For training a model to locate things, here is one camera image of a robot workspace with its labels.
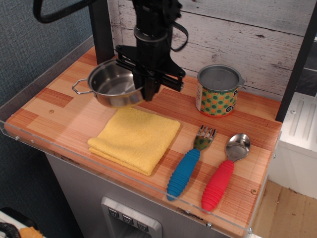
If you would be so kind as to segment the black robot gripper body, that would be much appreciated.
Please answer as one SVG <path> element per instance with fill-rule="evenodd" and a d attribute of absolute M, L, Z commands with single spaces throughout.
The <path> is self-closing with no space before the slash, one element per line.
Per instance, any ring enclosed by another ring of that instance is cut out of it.
<path fill-rule="evenodd" d="M 161 85 L 181 91 L 185 72 L 171 59 L 168 39 L 147 41 L 138 38 L 136 43 L 136 46 L 116 46 L 118 65 L 131 72 L 133 69 L 144 70 L 145 78 L 159 78 Z"/>

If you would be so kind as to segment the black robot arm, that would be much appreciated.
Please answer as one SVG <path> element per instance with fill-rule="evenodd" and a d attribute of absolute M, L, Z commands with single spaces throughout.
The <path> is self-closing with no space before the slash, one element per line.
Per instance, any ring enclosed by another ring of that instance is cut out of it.
<path fill-rule="evenodd" d="M 151 101 L 161 85 L 181 91 L 186 73 L 171 59 L 170 52 L 185 47 L 172 47 L 174 28 L 189 35 L 176 22 L 182 4 L 177 0 L 135 0 L 133 6 L 136 46 L 116 46 L 118 65 L 132 72 L 135 88 L 141 89 L 145 101 Z"/>

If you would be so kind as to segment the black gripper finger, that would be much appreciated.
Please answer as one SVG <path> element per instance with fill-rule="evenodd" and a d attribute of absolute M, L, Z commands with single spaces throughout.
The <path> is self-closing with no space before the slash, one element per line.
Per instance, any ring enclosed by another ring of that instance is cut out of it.
<path fill-rule="evenodd" d="M 144 82 L 144 99 L 151 101 L 153 96 L 159 91 L 161 80 L 156 77 L 146 77 Z"/>
<path fill-rule="evenodd" d="M 145 71 L 141 69 L 133 69 L 132 74 L 135 89 L 144 90 L 146 76 Z"/>

